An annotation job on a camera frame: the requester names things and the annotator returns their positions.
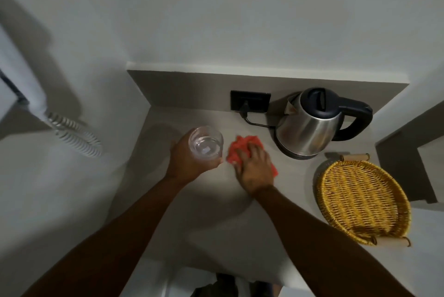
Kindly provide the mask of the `person's left hand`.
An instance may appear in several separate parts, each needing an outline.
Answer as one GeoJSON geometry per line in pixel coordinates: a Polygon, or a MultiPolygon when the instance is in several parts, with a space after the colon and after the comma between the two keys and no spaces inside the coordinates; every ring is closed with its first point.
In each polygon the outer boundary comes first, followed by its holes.
{"type": "Polygon", "coordinates": [[[186,185],[207,172],[203,171],[204,160],[194,158],[188,145],[189,136],[194,129],[190,129],[178,142],[171,145],[170,160],[165,178],[174,178],[186,185]]]}

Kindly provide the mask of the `person's right hand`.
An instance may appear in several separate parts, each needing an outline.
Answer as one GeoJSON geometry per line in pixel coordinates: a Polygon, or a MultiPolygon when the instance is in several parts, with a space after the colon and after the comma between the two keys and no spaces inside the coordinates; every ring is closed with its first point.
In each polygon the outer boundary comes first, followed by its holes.
{"type": "Polygon", "coordinates": [[[248,153],[237,149],[239,160],[245,163],[245,179],[238,180],[241,187],[255,197],[260,191],[274,186],[273,164],[269,153],[252,142],[247,143],[248,153]]]}

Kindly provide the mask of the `red cleaning cloth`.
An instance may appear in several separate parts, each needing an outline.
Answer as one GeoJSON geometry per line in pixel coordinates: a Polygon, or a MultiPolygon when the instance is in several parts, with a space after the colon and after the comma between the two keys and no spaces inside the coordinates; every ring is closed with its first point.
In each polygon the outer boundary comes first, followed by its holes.
{"type": "Polygon", "coordinates": [[[269,153],[257,136],[237,136],[229,147],[226,160],[234,166],[236,176],[242,180],[273,182],[278,175],[269,153]]]}

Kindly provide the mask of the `clear drinking glass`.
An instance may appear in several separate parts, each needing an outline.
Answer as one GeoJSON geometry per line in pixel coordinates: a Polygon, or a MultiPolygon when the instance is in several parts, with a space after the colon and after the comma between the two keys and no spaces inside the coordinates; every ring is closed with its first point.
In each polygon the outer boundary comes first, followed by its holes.
{"type": "Polygon", "coordinates": [[[214,160],[222,157],[224,138],[214,127],[200,126],[191,132],[188,145],[194,158],[214,160]]]}

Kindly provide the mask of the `person's left forearm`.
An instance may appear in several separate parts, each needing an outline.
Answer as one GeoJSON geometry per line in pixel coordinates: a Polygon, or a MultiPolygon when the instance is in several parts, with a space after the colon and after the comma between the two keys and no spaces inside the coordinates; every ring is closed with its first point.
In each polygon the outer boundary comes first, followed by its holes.
{"type": "Polygon", "coordinates": [[[21,297],[119,297],[167,208],[192,181],[165,176],[66,254],[21,297]]]}

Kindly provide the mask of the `person's right forearm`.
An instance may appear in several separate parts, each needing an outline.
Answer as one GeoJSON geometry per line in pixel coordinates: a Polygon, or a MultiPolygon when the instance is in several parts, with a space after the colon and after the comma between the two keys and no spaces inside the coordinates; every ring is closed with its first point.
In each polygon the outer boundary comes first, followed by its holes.
{"type": "Polygon", "coordinates": [[[360,245],[275,187],[253,191],[286,253],[316,297],[414,297],[360,245]]]}

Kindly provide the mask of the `black kettle base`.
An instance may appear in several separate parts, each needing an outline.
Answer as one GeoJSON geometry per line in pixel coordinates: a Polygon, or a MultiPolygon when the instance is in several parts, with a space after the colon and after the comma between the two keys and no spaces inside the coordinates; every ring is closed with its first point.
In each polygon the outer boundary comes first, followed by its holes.
{"type": "Polygon", "coordinates": [[[284,147],[279,139],[274,136],[274,142],[276,144],[276,146],[279,148],[279,150],[286,156],[292,158],[292,159],[297,159],[297,160],[309,160],[309,159],[313,159],[315,158],[317,154],[313,154],[313,155],[301,155],[301,154],[297,154],[297,153],[293,153],[292,151],[290,151],[289,149],[287,149],[286,147],[284,147]]]}

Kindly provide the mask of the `stainless steel electric kettle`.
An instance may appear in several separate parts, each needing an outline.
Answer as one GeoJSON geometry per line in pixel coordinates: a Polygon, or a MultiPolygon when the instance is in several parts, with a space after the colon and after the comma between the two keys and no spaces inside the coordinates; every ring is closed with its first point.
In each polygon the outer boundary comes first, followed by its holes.
{"type": "Polygon", "coordinates": [[[274,136],[293,153],[320,154],[332,141],[348,141],[361,134],[372,119],[368,104],[313,87],[287,99],[274,136]]]}

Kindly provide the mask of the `yellow wicker tray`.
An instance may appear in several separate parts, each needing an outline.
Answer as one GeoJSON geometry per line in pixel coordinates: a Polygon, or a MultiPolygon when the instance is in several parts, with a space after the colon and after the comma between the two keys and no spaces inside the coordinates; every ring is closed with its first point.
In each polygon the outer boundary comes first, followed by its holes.
{"type": "Polygon", "coordinates": [[[370,154],[339,154],[319,174],[315,198],[327,223],[361,245],[409,248],[411,205],[370,154]]]}

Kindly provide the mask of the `black wall socket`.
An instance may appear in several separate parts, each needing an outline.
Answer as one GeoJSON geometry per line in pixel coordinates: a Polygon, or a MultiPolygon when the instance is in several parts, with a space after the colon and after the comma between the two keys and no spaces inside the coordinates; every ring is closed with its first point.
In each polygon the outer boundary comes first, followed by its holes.
{"type": "Polygon", "coordinates": [[[230,91],[230,110],[239,112],[245,100],[248,101],[249,113],[267,113],[271,94],[266,92],[230,91]]]}

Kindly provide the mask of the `white wall phone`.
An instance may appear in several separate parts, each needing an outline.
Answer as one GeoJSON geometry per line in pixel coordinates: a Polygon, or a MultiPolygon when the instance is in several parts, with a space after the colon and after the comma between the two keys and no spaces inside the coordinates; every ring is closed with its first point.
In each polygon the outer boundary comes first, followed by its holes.
{"type": "Polygon", "coordinates": [[[0,70],[26,99],[30,113],[48,124],[46,93],[2,25],[0,25],[0,70]]]}

